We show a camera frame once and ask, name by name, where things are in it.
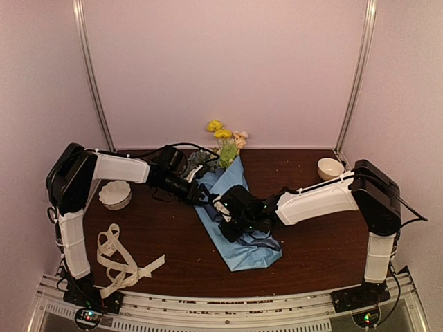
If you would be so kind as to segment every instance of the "small white bowl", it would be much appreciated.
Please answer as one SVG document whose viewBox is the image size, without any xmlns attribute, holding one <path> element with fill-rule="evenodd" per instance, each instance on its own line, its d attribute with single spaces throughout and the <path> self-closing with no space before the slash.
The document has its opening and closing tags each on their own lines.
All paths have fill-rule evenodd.
<svg viewBox="0 0 443 332">
<path fill-rule="evenodd" d="M 345 171 L 344 166 L 339 161 L 332 158 L 321 158 L 318 161 L 317 166 L 318 166 L 318 175 L 324 181 L 336 178 Z"/>
<path fill-rule="evenodd" d="M 98 193 L 98 199 L 110 210 L 123 209 L 131 201 L 131 187 L 126 181 L 112 181 Z"/>
</svg>

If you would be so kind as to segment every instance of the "pink wall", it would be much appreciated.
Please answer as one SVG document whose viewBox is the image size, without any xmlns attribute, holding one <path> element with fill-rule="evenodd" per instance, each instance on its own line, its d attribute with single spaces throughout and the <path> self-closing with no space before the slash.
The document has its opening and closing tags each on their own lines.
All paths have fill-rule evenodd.
<svg viewBox="0 0 443 332">
<path fill-rule="evenodd" d="M 379 1 L 374 41 L 344 153 L 393 177 L 429 223 L 401 232 L 433 331 L 443 299 L 443 1 Z M 411 217 L 404 210 L 404 221 Z"/>
<path fill-rule="evenodd" d="M 117 147 L 214 144 L 219 118 L 249 147 L 333 147 L 365 1 L 90 0 L 94 67 Z"/>
<path fill-rule="evenodd" d="M 0 30 L 0 322 L 17 332 L 58 264 L 44 179 L 69 142 L 105 144 L 72 1 L 0 1 Z"/>
</svg>

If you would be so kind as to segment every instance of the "blue towel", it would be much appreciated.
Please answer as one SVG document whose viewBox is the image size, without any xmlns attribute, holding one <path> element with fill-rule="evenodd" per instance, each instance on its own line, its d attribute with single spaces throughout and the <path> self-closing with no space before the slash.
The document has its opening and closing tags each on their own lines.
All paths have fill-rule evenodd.
<svg viewBox="0 0 443 332">
<path fill-rule="evenodd" d="M 242 160 L 239 156 L 225 172 L 222 169 L 208 172 L 199 182 L 203 183 L 211 193 L 220 195 L 234 185 L 243 185 L 248 189 L 248 184 L 243 175 Z M 231 243 L 223 236 L 218 222 L 213 220 L 214 215 L 210 216 L 207 210 L 201 206 L 195 206 L 195 210 L 229 270 L 241 271 L 267 268 L 281 258 L 280 242 L 272 237 L 259 239 L 260 237 L 263 238 L 263 234 L 255 232 L 253 236 L 256 239 L 249 234 L 243 234 L 236 242 Z"/>
</svg>

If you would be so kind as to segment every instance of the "white strap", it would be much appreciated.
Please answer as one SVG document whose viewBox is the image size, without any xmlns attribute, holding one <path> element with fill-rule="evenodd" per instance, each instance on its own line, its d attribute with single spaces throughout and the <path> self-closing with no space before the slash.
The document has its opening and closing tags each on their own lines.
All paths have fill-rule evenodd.
<svg viewBox="0 0 443 332">
<path fill-rule="evenodd" d="M 103 244 L 100 243 L 100 237 L 104 235 L 107 240 Z M 107 267 L 106 274 L 112 284 L 108 287 L 100 290 L 102 298 L 110 296 L 113 292 L 124 287 L 130 287 L 137 283 L 140 278 L 152 277 L 151 272 L 159 268 L 165 263 L 165 255 L 159 257 L 152 263 L 146 265 L 144 268 L 139 268 L 136 262 L 132 259 L 132 256 L 128 253 L 125 247 L 119 242 L 120 227 L 116 223 L 109 226 L 107 232 L 101 232 L 97 238 L 97 261 L 101 265 Z M 119 252 L 127 264 L 117 263 L 105 256 L 112 256 L 115 252 Z M 113 278 L 110 274 L 111 270 L 120 271 L 117 277 Z"/>
</svg>

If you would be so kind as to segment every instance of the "wooden table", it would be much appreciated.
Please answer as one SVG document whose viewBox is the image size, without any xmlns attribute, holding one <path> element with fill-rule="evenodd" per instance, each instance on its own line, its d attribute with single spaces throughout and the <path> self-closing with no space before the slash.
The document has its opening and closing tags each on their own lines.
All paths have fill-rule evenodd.
<svg viewBox="0 0 443 332">
<path fill-rule="evenodd" d="M 298 189 L 321 182 L 316 163 L 330 150 L 242 151 L 250 191 L 265 198 L 282 187 Z M 147 185 L 132 187 L 132 201 L 109 211 L 95 197 L 85 216 L 87 254 L 97 285 L 110 281 L 96 261 L 97 236 L 111 223 L 138 266 L 165 254 L 166 263 L 129 291 L 191 297 L 250 297 L 320 291 L 358 284 L 365 268 L 368 231 L 359 211 L 339 212 L 275 229 L 283 257 L 271 267 L 230 272 L 196 212 L 173 201 L 152 198 Z"/>
</svg>

